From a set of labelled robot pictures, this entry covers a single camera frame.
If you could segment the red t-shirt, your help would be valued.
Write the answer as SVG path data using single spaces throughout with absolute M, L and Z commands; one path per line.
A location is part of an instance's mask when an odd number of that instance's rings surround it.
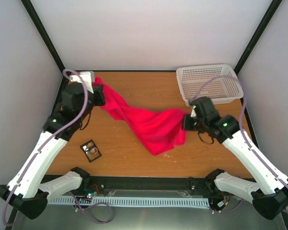
M 174 108 L 153 112 L 132 107 L 100 77 L 95 78 L 92 85 L 103 85 L 106 104 L 101 109 L 113 119 L 125 121 L 152 155 L 159 155 L 185 143 L 187 131 L 182 129 L 183 118 L 187 114 L 185 111 Z

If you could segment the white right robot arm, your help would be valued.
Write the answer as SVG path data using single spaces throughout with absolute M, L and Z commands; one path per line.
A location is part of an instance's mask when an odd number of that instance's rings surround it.
M 232 152 L 253 176 L 254 182 L 216 169 L 207 175 L 207 187 L 250 202 L 268 220 L 288 207 L 288 177 L 278 170 L 252 143 L 240 122 L 231 115 L 220 116 L 208 97 L 191 102 L 192 112 L 184 116 L 183 130 L 207 133 Z

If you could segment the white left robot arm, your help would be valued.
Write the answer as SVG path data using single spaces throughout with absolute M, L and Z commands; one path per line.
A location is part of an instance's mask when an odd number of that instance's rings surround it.
M 48 117 L 24 166 L 7 185 L 0 185 L 0 197 L 27 218 L 37 218 L 49 201 L 69 191 L 89 190 L 90 174 L 79 167 L 46 183 L 42 179 L 57 154 L 81 129 L 83 120 L 90 117 L 93 107 L 105 105 L 103 88 L 101 84 L 90 84 L 87 90 L 81 83 L 68 85 L 61 93 L 61 108 Z

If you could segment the brooch in clear box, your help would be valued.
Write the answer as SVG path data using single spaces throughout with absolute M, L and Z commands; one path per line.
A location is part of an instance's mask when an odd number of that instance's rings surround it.
M 99 148 L 92 139 L 80 145 L 80 149 L 85 154 L 87 160 L 90 163 L 99 159 L 102 156 Z

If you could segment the white perforated plastic basket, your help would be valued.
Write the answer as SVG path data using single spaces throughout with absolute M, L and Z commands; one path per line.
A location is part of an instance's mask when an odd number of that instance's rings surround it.
M 209 97 L 214 104 L 227 104 L 244 96 L 233 68 L 228 64 L 181 67 L 176 78 L 187 107 L 199 97 Z

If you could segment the black aluminium frame rail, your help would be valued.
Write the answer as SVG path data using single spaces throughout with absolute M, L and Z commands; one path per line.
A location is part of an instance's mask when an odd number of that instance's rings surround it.
M 96 191 L 102 195 L 109 195 L 113 190 L 135 191 L 178 191 L 188 192 L 190 195 L 205 198 L 220 198 L 222 193 L 232 193 L 243 199 L 253 199 L 257 196 L 268 196 L 279 189 L 271 184 L 260 184 L 228 173 L 221 173 L 209 178 L 145 178 L 145 177 L 92 177 L 89 174 L 80 175 L 69 171 L 67 174 L 47 176 L 46 183 L 37 180 L 23 179 L 16 184 L 17 196 L 34 197 L 38 190 L 46 193 L 48 200 L 59 197 L 69 191 L 77 195 L 89 195 Z

